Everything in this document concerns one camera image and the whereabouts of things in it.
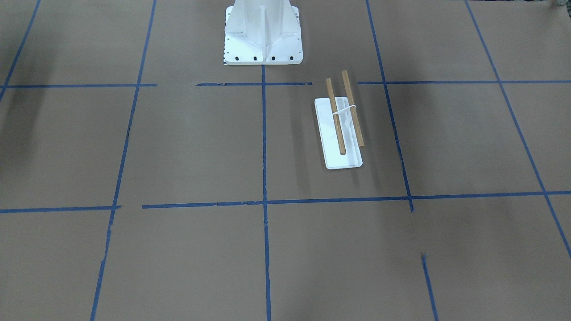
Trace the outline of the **wooden rack rod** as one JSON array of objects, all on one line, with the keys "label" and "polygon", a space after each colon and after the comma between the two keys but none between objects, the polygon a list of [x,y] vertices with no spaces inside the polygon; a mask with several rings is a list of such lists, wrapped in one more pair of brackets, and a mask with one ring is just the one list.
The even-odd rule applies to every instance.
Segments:
[{"label": "wooden rack rod", "polygon": [[351,82],[349,79],[348,71],[347,70],[341,71],[341,77],[343,78],[345,93],[347,95],[348,102],[349,102],[349,110],[351,113],[351,118],[352,118],[354,130],[355,130],[355,134],[356,134],[357,144],[358,144],[359,148],[364,148],[365,147],[364,138],[363,138],[361,125],[360,125],[359,118],[358,118],[358,113],[356,110],[354,94],[353,94]]},{"label": "wooden rack rod", "polygon": [[337,110],[336,97],[334,94],[334,88],[332,86],[332,81],[330,78],[326,79],[326,88],[327,88],[328,98],[330,100],[330,107],[331,107],[332,117],[334,120],[334,127],[335,127],[338,147],[340,150],[340,154],[345,155],[346,149],[345,149],[344,136],[343,136],[343,132],[341,130],[341,122],[340,122],[339,114],[337,113],[338,110]]}]

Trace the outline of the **white towel rack base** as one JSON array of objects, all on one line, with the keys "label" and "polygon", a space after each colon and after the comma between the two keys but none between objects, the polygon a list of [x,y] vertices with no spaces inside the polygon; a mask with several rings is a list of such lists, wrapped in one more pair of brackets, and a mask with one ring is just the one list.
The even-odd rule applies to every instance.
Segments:
[{"label": "white towel rack base", "polygon": [[[328,170],[361,167],[363,160],[347,97],[336,97],[337,112],[333,112],[329,98],[317,98],[314,107],[322,144],[324,163]],[[341,154],[334,117],[338,116],[345,154]]]}]

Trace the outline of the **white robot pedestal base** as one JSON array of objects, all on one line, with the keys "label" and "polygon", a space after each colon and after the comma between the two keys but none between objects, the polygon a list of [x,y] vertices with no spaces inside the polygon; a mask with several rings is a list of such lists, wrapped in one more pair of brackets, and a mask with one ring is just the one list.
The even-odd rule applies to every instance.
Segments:
[{"label": "white robot pedestal base", "polygon": [[226,65],[302,63],[298,7],[289,0],[236,0],[226,8],[223,62]]}]

